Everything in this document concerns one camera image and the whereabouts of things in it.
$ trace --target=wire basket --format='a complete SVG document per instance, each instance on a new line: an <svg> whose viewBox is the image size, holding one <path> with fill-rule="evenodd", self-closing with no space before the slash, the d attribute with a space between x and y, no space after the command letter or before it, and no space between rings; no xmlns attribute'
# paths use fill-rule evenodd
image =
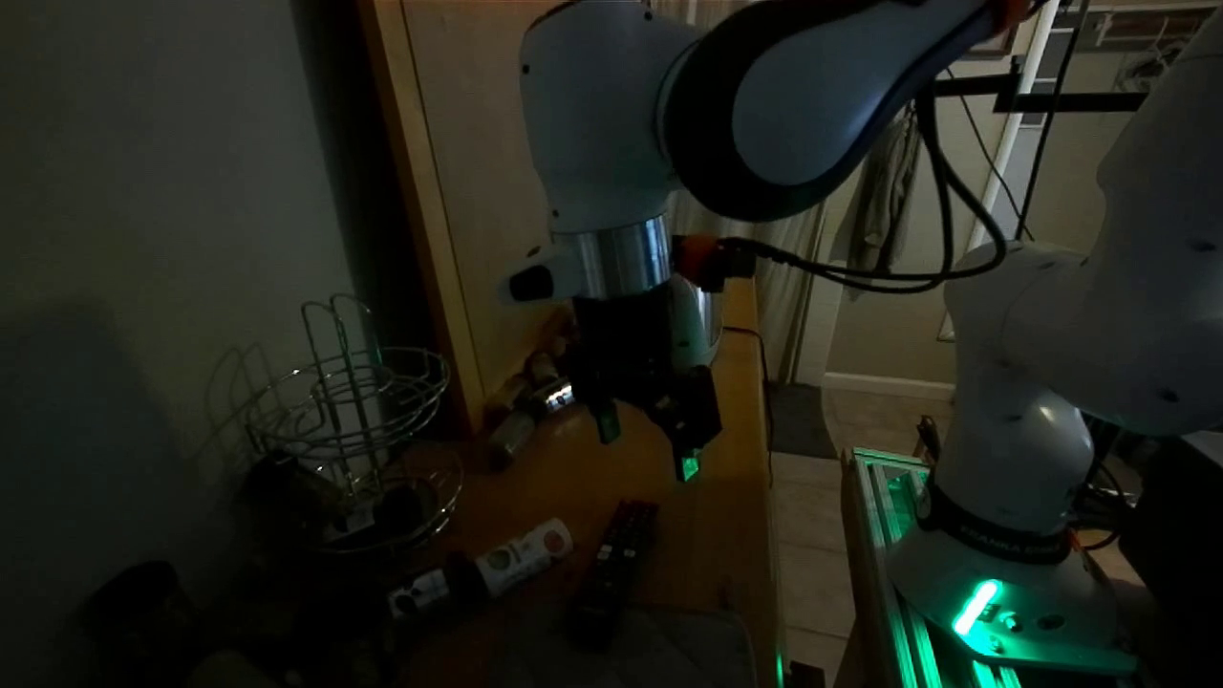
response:
<svg viewBox="0 0 1223 688"><path fill-rule="evenodd" d="M326 553L431 540L455 517L461 458L414 448L441 411L450 367L430 348L377 345L370 309L346 294L305 303L303 327L311 364L277 376L250 415L259 456L292 461L277 470L292 488L277 493L305 513L278 534Z"/></svg>

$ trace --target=green glowing base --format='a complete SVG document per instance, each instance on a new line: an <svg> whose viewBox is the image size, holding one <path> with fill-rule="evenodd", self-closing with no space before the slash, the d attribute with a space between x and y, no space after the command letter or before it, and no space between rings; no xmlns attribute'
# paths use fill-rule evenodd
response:
<svg viewBox="0 0 1223 688"><path fill-rule="evenodd" d="M1133 675L1109 590L1084 559L1017 567L914 531L930 465L856 449L874 590L903 685L1023 685L1023 671Z"/></svg>

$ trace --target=robotic arm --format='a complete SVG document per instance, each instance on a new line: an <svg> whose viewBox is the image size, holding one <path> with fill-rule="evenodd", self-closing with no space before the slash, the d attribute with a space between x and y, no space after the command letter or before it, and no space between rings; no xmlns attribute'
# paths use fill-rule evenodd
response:
<svg viewBox="0 0 1223 688"><path fill-rule="evenodd" d="M672 327L660 221L672 186L747 221L794 215L827 198L948 61L1022 16L1028 0L763 0L707 33L628 0L544 16L520 68L556 247L515 276L515 294L574 298L579 393L599 424L614 420L613 398L644 405L668 430L679 479L717 430L707 360L679 355ZM1223 420L1218 111L1217 19L1106 159L1096 253L1009 247L996 272L948 291L954 420L893 583L980 658L1133 669L1067 540L1093 458L1077 410L1140 430ZM972 581L990 581L980 583L990 599L962 624Z"/></svg>
<svg viewBox="0 0 1223 688"><path fill-rule="evenodd" d="M549 253L515 298L574 298L571 378L614 435L632 401L672 441L675 479L717 435L707 360L672 286L665 198L770 221L827 198L948 61L1028 2L770 0L714 32L628 0L560 2L525 39L525 111Z"/></svg>

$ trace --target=wooden table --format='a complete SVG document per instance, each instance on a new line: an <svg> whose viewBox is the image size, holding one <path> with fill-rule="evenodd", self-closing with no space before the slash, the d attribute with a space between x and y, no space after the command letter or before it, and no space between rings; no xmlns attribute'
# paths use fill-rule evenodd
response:
<svg viewBox="0 0 1223 688"><path fill-rule="evenodd" d="M461 624L424 634L404 658L410 685L491 685L492 658L520 610L567 599L593 560L614 500L658 500L658 544L635 581L635 605L733 610L748 634L758 685L772 685L777 599L770 546L770 430L758 341L758 291L730 284L714 360L724 435L705 449L696 486L675 486L665 435L622 410L622 441L599 448L586 411L547 424L503 472L469 472L458 517L436 551L484 551L549 517L579 551Z"/></svg>

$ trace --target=black object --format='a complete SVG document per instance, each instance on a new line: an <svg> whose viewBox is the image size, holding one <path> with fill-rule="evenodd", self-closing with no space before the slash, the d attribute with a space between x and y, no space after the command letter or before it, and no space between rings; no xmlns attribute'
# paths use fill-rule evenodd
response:
<svg viewBox="0 0 1223 688"><path fill-rule="evenodd" d="M509 294L515 303L544 303L544 298L556 298L556 280L549 280L549 267L544 265L533 265L515 276L509 276Z"/></svg>
<svg viewBox="0 0 1223 688"><path fill-rule="evenodd" d="M944 458L944 441L940 441L940 429L932 424L932 415L919 420L919 448L930 456L930 461Z"/></svg>
<svg viewBox="0 0 1223 688"><path fill-rule="evenodd" d="M1120 551L1175 618L1194 685L1223 685L1223 540L1213 531L1218 527L1218 461L1223 449L1166 441L1147 461L1133 523L1120 527Z"/></svg>
<svg viewBox="0 0 1223 688"><path fill-rule="evenodd" d="M603 649L614 638L621 614L628 606L632 581L654 546L658 504L621 500L614 517L596 546L579 597L567 606L567 634L586 649Z"/></svg>
<svg viewBox="0 0 1223 688"><path fill-rule="evenodd" d="M579 401L596 415L599 441L621 435L614 398L637 405L679 458L724 430L710 367L672 364L672 291L660 284L628 298L574 298L580 341L560 364Z"/></svg>
<svg viewBox="0 0 1223 688"><path fill-rule="evenodd" d="M537 415L515 410L491 435L491 470L503 470L537 435Z"/></svg>
<svg viewBox="0 0 1223 688"><path fill-rule="evenodd" d="M172 688L195 661L204 614L172 560L138 560L111 578L87 599L87 618L135 688Z"/></svg>

